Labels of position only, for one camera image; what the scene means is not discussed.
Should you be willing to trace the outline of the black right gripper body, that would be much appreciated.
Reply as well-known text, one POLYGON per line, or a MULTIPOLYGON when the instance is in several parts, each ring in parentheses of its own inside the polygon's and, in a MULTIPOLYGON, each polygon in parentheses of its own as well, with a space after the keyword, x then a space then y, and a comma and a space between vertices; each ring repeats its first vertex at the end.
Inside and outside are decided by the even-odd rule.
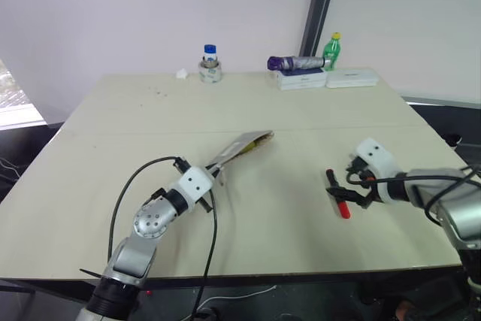
POLYGON ((351 155, 351 162, 346 168, 346 181, 351 185, 358 185, 364 189, 377 190, 375 183, 370 181, 376 180, 372 170, 369 169, 368 164, 360 156, 351 155))

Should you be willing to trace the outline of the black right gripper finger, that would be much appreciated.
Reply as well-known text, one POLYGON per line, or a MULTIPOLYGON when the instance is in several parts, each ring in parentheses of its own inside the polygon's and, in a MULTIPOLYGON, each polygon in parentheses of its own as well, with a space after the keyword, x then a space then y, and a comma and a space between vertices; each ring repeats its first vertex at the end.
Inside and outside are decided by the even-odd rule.
POLYGON ((342 186, 330 186, 326 191, 336 200, 348 200, 350 196, 350 190, 342 186))
POLYGON ((371 194, 363 196, 353 190, 347 190, 345 192, 344 200, 356 203, 359 207, 363 209, 367 209, 372 203, 371 194))

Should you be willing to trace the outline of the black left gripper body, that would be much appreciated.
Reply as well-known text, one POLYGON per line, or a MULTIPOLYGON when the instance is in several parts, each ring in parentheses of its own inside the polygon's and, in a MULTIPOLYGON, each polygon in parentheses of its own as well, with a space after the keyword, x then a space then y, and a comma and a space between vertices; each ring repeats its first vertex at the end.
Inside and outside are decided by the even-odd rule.
MULTIPOLYGON (((219 177, 220 173, 221 173, 220 169, 214 169, 211 175, 215 180, 219 177)), ((197 204, 201 205, 206 213, 210 213, 213 210, 213 207, 207 201, 205 201, 203 197, 200 197, 200 199, 197 200, 197 204)))

